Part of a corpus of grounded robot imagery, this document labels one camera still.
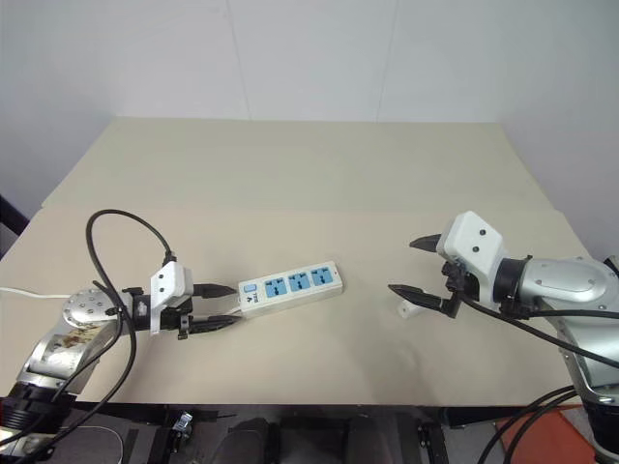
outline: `white power strip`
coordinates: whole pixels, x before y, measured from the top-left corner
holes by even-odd
[[[339,295],[343,290],[336,263],[306,266],[239,283],[239,308],[255,317]]]

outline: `electrical outlet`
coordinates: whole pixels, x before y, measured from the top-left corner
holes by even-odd
[[[285,295],[288,293],[286,289],[286,284],[283,281],[283,278],[274,278],[272,280],[267,280],[264,282],[264,288],[267,291],[267,297],[273,298],[278,295]]]
[[[290,283],[290,290],[293,292],[310,288],[310,278],[308,277],[308,273],[293,274],[288,277],[288,282]]]
[[[314,285],[324,285],[325,283],[333,282],[333,276],[329,267],[321,267],[311,270],[311,280]]]
[[[239,282],[239,308],[243,316],[255,317],[334,297],[342,290],[336,263],[329,261]]]

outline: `beige tabletop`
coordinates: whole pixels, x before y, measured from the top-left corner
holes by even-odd
[[[72,293],[96,278],[87,218],[125,208],[157,226],[196,282],[238,281],[334,260],[342,295],[219,333],[140,333],[114,401],[522,404],[570,383],[557,350],[464,307],[403,320],[388,283],[446,295],[438,256],[408,248],[474,210],[513,256],[584,254],[496,125],[230,123],[120,119],[0,261],[0,285]],[[98,222],[119,287],[148,285],[158,244],[121,217]],[[7,392],[62,301],[0,295]],[[225,311],[235,297],[196,302]],[[533,323],[551,332],[545,321]],[[80,396],[99,400],[128,354],[123,338]]]

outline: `floor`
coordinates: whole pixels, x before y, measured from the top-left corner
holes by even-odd
[[[387,438],[394,464],[412,464],[410,459],[402,456],[400,442],[398,441],[398,429],[396,413],[406,410],[415,416],[421,413],[415,408],[366,408],[361,414],[375,419],[379,428]],[[226,406],[219,408],[219,416],[222,419],[198,421],[193,426],[191,438],[181,447],[178,453],[172,454],[170,464],[202,464],[208,463],[212,458],[217,445],[227,433],[228,428],[241,421],[247,421],[256,417],[265,418],[269,422],[278,422],[280,418],[294,418],[303,416],[315,416],[314,413],[324,415],[321,408],[294,409],[281,406]],[[81,412],[74,412],[67,423],[81,416]],[[336,420],[342,417],[343,411],[329,411],[328,418]],[[146,464],[155,437],[157,427],[147,423],[135,423],[129,420],[113,418],[110,416],[97,415],[88,422],[89,426],[109,427],[118,432],[125,440],[125,457],[120,458],[120,444],[116,436],[105,429],[82,428],[74,432],[57,447],[49,464],[60,463],[89,463],[89,464]],[[475,463],[479,453],[494,433],[492,423],[469,425],[460,429],[443,428],[445,442],[451,464]],[[284,456],[282,464],[337,464],[335,449],[341,443],[337,434],[333,432],[321,432],[318,430],[303,431],[292,429],[282,430],[284,441],[288,444],[282,447],[281,455]],[[321,443],[315,447],[312,443]],[[499,464],[503,459],[503,450],[499,447],[490,455],[487,464]],[[421,462],[428,463],[427,453],[421,452]]]

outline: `white wall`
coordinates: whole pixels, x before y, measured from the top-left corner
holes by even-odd
[[[619,250],[619,2],[0,0],[0,192],[27,215],[111,115],[499,121]]]

